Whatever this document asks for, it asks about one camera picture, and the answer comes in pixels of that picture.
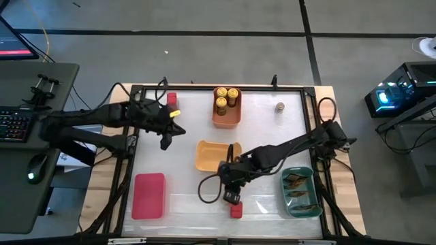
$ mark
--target teal tray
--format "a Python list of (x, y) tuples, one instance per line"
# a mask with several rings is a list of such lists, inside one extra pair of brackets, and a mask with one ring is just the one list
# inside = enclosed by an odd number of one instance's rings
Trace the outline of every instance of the teal tray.
[[(286, 177), (290, 174), (296, 174), (308, 178), (303, 184), (295, 189), (285, 189), (287, 181)], [(301, 205), (318, 204), (312, 175), (313, 170), (309, 169), (308, 167), (290, 167), (281, 172), (281, 189), (283, 191), (283, 198), (285, 200), (285, 209), (289, 215), (296, 218), (311, 218), (318, 217), (322, 214), (322, 208), (319, 206), (310, 210), (297, 210), (297, 207)], [(292, 191), (308, 191), (308, 193), (300, 197), (290, 197), (287, 195)]]

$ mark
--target computer tower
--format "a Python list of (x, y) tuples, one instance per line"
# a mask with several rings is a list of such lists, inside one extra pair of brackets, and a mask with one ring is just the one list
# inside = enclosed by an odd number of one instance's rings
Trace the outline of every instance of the computer tower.
[(436, 61), (406, 62), (365, 96), (373, 118), (395, 117), (436, 93)]

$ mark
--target blue light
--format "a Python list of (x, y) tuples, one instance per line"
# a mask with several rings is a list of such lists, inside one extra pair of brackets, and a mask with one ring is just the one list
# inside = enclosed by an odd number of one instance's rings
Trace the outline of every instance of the blue light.
[(378, 112), (378, 111), (380, 111), (380, 110), (382, 110), (382, 109), (394, 109), (394, 108), (395, 108), (394, 105), (380, 106), (378, 109), (376, 109), (375, 112)]
[(389, 103), (389, 99), (384, 92), (379, 93), (379, 99), (382, 103)]

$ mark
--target monitor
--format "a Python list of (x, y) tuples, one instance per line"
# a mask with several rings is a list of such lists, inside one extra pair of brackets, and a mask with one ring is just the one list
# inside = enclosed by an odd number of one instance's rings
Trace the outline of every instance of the monitor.
[(19, 34), (0, 17), (0, 60), (38, 59), (39, 56)]

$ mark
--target transparent plastic sheet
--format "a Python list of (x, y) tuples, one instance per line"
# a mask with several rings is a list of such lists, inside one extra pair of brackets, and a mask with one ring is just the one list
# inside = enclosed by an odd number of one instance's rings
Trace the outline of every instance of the transparent plastic sheet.
[[(220, 198), (202, 203), (198, 183), (210, 172), (195, 167), (196, 146), (200, 140), (220, 143), (240, 142), (243, 152), (260, 145), (280, 144), (306, 133), (300, 93), (243, 92), (242, 119), (235, 129), (217, 129), (212, 124), (212, 91), (177, 92), (181, 115), (175, 121), (187, 134), (173, 138), (166, 151), (159, 148), (160, 137), (140, 132), (132, 181), (127, 199), (123, 236), (148, 237), (227, 237), (227, 238), (320, 238), (320, 218), (294, 218), (285, 211), (280, 174), (263, 176), (242, 188), (243, 217), (230, 218), (230, 207)], [(154, 91), (148, 91), (154, 98)], [(285, 109), (275, 114), (277, 103)], [(311, 167), (309, 151), (289, 157), (285, 167)], [(163, 173), (166, 177), (166, 206), (163, 218), (133, 220), (134, 176)], [(216, 197), (219, 179), (202, 186), (206, 200)]]

